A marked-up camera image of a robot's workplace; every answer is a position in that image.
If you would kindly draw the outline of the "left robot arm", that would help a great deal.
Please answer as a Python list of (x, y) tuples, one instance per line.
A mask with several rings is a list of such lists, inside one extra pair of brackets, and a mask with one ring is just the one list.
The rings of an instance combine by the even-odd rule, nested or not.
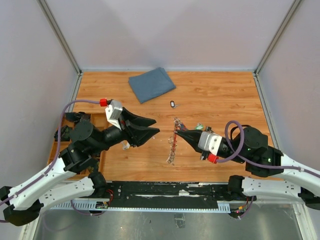
[(99, 171), (74, 183), (58, 184), (95, 166), (102, 151), (122, 141), (140, 147), (160, 132), (153, 127), (156, 120), (135, 115), (115, 100), (107, 102), (105, 115), (108, 128), (99, 130), (89, 121), (79, 122), (70, 133), (71, 143), (55, 161), (27, 181), (0, 189), (1, 202), (7, 205), (3, 210), (4, 223), (23, 226), (61, 203), (81, 197), (103, 197), (108, 185)]

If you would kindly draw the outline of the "blue tagged key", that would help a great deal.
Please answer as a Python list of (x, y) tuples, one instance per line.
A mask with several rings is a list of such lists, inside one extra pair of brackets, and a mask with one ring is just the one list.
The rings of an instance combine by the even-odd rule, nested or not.
[(181, 131), (187, 131), (188, 128), (182, 123), (180, 122), (178, 125), (177, 125), (177, 128)]

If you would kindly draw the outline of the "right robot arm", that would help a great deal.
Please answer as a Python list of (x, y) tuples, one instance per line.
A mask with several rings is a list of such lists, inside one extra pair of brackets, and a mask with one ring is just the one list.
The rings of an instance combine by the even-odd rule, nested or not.
[(260, 130), (231, 120), (224, 129), (224, 136), (210, 127), (206, 130), (178, 129), (175, 133), (200, 153), (202, 160), (214, 164), (229, 161), (245, 164), (247, 172), (262, 178), (231, 176), (226, 188), (230, 199), (258, 195), (301, 199), (307, 207), (319, 210), (320, 172), (270, 146), (268, 136)]

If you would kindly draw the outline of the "red-handled metal key organizer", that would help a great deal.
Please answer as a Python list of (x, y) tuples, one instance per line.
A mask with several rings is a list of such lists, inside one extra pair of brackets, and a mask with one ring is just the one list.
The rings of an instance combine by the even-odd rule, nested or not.
[(172, 164), (174, 165), (174, 160), (175, 160), (175, 156), (176, 156), (176, 148), (177, 148), (177, 130), (180, 129), (181, 126), (181, 121), (179, 118), (175, 117), (174, 118), (174, 127), (173, 127), (173, 135), (169, 138), (168, 142), (170, 144), (170, 153), (168, 156), (168, 159), (166, 160), (166, 162), (168, 164)]

